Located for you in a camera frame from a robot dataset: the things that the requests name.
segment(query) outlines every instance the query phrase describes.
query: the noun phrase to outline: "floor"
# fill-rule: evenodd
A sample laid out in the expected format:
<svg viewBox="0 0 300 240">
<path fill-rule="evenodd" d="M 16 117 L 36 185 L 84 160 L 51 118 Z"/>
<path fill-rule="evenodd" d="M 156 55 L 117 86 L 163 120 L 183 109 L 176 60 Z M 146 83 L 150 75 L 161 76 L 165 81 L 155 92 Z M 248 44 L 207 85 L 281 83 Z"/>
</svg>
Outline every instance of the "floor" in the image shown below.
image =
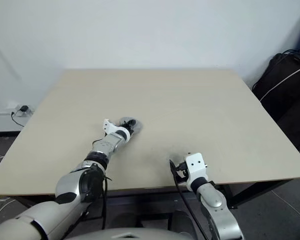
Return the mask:
<svg viewBox="0 0 300 240">
<path fill-rule="evenodd" d="M 14 141 L 14 137 L 0 137 L 0 155 L 7 152 Z M 0 201 L 0 209 L 12 201 L 8 199 Z M 199 222 L 206 233 L 209 233 L 207 221 L 201 214 L 199 202 L 190 200 L 189 204 L 195 212 Z M 175 209 L 186 211 L 180 201 L 160 201 L 145 204 L 110 204 L 107 208 L 107 225 L 120 213 L 164 213 Z M 13 218 L 26 210 L 26 207 L 14 201 L 0 211 L 0 223 Z M 92 213 L 100 211 L 98 207 L 92 209 Z M 292 180 L 273 191 L 267 192 L 247 203 L 231 210 L 236 217 L 242 232 L 247 240 L 300 240 L 300 179 Z M 68 236 L 68 238 L 97 231 L 101 229 L 101 220 L 81 222 Z M 144 221 L 145 227 L 165 229 L 166 220 Z"/>
</svg>

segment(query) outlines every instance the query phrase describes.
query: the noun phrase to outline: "robotic arm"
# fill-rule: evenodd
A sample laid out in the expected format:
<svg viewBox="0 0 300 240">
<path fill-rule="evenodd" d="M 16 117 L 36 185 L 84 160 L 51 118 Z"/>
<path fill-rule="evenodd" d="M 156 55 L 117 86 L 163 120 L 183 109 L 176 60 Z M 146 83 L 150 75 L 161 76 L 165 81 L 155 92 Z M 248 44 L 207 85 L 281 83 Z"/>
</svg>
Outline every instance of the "robotic arm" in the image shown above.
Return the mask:
<svg viewBox="0 0 300 240">
<path fill-rule="evenodd" d="M 105 119 L 103 129 L 105 137 L 93 142 L 85 160 L 58 181 L 55 201 L 34 205 L 0 224 L 0 240 L 60 240 L 73 229 L 102 194 L 111 155 L 141 129 L 141 124 L 126 117 L 117 126 Z"/>
<path fill-rule="evenodd" d="M 207 218 L 213 240 L 244 240 L 244 235 L 227 207 L 225 196 L 208 182 L 207 165 L 201 153 L 187 155 L 178 166 L 170 160 L 170 168 L 176 184 L 184 183 L 201 203 L 201 211 Z"/>
</svg>

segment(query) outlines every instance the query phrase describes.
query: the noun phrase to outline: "wooden table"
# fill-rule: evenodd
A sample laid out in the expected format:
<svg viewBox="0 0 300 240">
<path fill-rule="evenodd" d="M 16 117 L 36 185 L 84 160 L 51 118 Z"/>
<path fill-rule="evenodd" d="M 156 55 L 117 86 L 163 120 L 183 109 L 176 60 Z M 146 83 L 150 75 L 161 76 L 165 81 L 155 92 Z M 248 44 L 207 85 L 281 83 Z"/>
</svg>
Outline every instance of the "wooden table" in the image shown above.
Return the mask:
<svg viewBox="0 0 300 240">
<path fill-rule="evenodd" d="M 103 137 L 143 130 L 110 160 L 110 190 L 174 185 L 169 159 L 202 153 L 216 184 L 300 178 L 300 154 L 231 70 L 66 70 L 0 164 L 0 195 L 47 195 Z"/>
</svg>

